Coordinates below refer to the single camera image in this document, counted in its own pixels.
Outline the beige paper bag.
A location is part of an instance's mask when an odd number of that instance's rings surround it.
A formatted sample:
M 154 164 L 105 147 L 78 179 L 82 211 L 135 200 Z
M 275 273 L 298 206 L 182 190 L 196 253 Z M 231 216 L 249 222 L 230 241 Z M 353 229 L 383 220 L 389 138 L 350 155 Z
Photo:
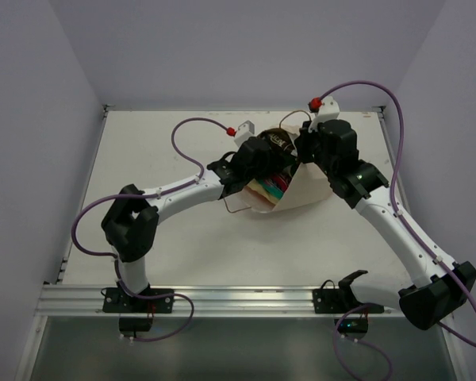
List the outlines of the beige paper bag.
M 268 129 L 281 128 L 287 131 L 294 143 L 301 127 L 299 125 L 283 125 L 283 122 L 281 120 L 277 125 L 272 125 Z M 259 137 L 261 132 L 257 133 L 255 131 L 254 137 Z M 224 200 L 227 211 L 231 214 L 245 210 L 269 214 L 282 210 L 292 210 L 327 199 L 332 194 L 332 189 L 324 173 L 313 163 L 304 164 L 300 162 L 297 158 L 296 148 L 294 153 L 296 156 L 290 155 L 290 165 L 279 172 L 289 174 L 292 179 L 285 194 L 276 205 L 270 204 L 246 185 L 241 192 Z

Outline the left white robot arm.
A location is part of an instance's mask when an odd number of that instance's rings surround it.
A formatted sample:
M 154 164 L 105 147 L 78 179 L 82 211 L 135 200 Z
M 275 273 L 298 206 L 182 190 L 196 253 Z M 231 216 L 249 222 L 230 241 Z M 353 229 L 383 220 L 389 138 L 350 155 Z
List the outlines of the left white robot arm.
M 146 254 L 155 232 L 168 218 L 206 202 L 241 192 L 252 180 L 265 179 L 290 166 L 294 146 L 277 132 L 261 133 L 227 152 L 200 173 L 160 187 L 147 195 L 134 185 L 121 190 L 104 216 L 101 227 L 117 255 L 121 302 L 131 311 L 143 310 L 149 301 Z

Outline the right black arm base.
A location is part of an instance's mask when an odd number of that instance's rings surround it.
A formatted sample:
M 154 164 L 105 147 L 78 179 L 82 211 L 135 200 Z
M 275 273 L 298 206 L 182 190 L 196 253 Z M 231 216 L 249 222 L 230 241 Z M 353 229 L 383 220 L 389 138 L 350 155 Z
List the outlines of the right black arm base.
M 312 289 L 312 302 L 316 314 L 344 314 L 363 305 L 350 291 L 340 289 L 330 279 Z

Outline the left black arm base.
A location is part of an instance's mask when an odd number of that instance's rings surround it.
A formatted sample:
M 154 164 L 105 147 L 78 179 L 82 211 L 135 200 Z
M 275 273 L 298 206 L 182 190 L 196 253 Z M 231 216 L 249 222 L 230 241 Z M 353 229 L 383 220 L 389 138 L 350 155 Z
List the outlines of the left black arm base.
M 144 299 L 132 297 L 120 287 L 107 287 L 102 289 L 104 296 L 102 311 L 108 314 L 170 314 L 174 293 L 173 289 L 147 288 L 140 293 L 146 297 Z

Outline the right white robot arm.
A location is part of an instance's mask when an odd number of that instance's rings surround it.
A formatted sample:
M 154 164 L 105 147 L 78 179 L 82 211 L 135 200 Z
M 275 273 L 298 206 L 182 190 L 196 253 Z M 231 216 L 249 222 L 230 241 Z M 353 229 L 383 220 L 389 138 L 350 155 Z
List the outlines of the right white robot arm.
M 295 140 L 302 163 L 314 163 L 334 194 L 365 218 L 396 254 L 410 280 L 358 270 L 339 281 L 337 301 L 346 311 L 366 303 L 400 310 L 427 330 L 462 306 L 476 280 L 476 268 L 437 247 L 405 208 L 390 199 L 386 177 L 360 159 L 357 134 L 344 120 L 303 123 Z

